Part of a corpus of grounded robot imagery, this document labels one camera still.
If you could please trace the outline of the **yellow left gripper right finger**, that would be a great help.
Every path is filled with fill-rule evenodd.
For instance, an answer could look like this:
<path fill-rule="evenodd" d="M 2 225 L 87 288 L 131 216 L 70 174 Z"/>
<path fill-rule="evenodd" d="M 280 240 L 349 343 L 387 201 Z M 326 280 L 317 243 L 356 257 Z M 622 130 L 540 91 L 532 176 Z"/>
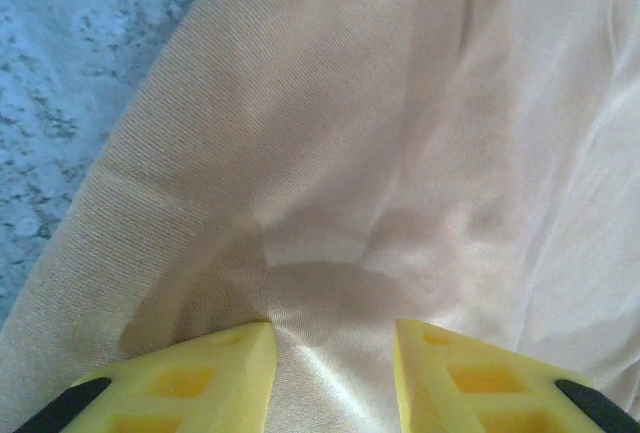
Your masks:
<path fill-rule="evenodd" d="M 395 324 L 405 432 L 636 432 L 577 374 L 419 320 Z"/>

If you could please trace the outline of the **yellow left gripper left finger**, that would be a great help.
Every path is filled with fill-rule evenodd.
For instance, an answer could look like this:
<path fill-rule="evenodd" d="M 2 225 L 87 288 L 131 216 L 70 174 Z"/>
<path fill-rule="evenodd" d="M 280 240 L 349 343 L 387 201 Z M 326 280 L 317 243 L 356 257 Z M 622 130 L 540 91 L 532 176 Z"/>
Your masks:
<path fill-rule="evenodd" d="M 111 364 L 74 382 L 22 432 L 261 432 L 277 363 L 255 322 Z"/>

